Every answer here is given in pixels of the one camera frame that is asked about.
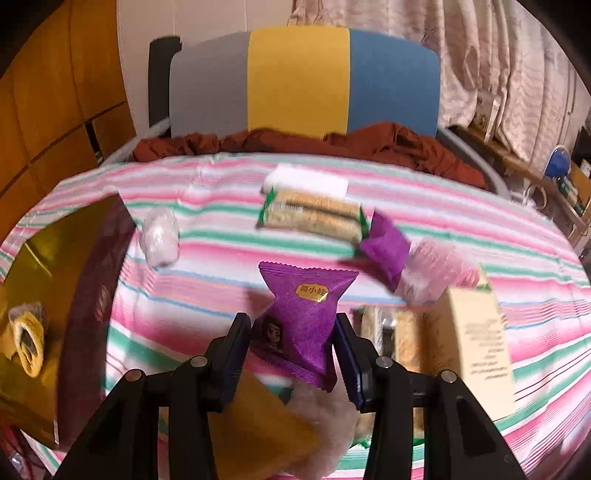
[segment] purple snack package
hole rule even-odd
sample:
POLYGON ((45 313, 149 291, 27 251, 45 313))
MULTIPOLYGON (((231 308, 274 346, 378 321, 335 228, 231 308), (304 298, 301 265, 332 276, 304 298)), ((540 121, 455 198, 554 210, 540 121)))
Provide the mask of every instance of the purple snack package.
POLYGON ((331 337, 337 302, 358 272, 272 262, 259 263, 259 270, 275 301, 254 321, 251 351, 331 392, 336 383, 331 337))
POLYGON ((388 287, 394 291, 400 282, 400 274, 410 250, 410 242, 398 230, 392 220, 374 211, 369 237, 361 240, 359 249, 377 265, 388 279, 388 287))

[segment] clear plastic bag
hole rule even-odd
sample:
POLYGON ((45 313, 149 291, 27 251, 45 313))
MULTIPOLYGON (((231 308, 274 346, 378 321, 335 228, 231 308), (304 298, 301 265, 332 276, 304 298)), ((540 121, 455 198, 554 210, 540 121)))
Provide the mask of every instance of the clear plastic bag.
POLYGON ((448 287, 476 287, 478 268, 451 244, 424 239, 413 245, 400 278, 401 294, 410 305, 437 300, 448 287))
POLYGON ((139 245, 151 268, 166 267, 178 259, 178 223, 170 208, 150 210, 142 224, 139 245))

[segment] wooden cabinet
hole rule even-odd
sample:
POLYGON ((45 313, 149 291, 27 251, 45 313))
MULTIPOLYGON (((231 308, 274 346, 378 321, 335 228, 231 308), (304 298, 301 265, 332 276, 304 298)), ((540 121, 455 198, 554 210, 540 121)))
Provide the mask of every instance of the wooden cabinet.
POLYGON ((84 120, 126 101, 114 0, 72 0, 70 45, 84 120))
POLYGON ((12 61, 18 123, 30 158, 82 123, 70 59, 66 0, 12 61))
POLYGON ((134 121, 127 103, 119 105, 92 121, 100 151, 107 157, 135 136, 134 121))
POLYGON ((41 190, 48 194, 60 180, 73 177, 96 167, 86 129, 79 127, 63 140, 53 145, 31 165, 41 190))
POLYGON ((119 64, 116 0, 64 0, 0 78, 0 243, 62 179, 135 136, 119 64))
POLYGON ((12 69, 0 78, 0 192, 27 167, 28 155, 12 96, 12 69))
POLYGON ((26 170, 0 197, 0 238, 4 239, 21 217, 42 198, 33 175, 26 170))

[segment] gold gift box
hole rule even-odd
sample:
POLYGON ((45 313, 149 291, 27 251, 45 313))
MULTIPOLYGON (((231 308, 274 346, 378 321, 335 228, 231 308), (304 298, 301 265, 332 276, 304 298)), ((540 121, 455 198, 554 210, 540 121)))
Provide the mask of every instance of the gold gift box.
MULTIPOLYGON (((4 282, 8 308, 40 301, 49 323, 37 378, 18 355, 0 355, 0 419, 49 448, 69 448, 103 399, 112 300, 134 231, 111 195, 27 240, 4 282)), ((0 331, 7 322, 5 313, 0 331)))

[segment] white package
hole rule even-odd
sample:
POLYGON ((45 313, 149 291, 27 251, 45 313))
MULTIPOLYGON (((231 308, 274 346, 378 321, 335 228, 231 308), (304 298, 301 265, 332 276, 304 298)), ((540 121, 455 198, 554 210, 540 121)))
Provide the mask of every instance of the white package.
POLYGON ((139 245, 151 268, 166 267, 178 258, 178 223, 170 208, 148 212, 142 224, 139 245))
POLYGON ((269 193, 273 188, 296 190, 343 200, 347 195, 348 187, 349 180, 345 177, 282 163, 267 175, 262 184, 262 191, 269 193))

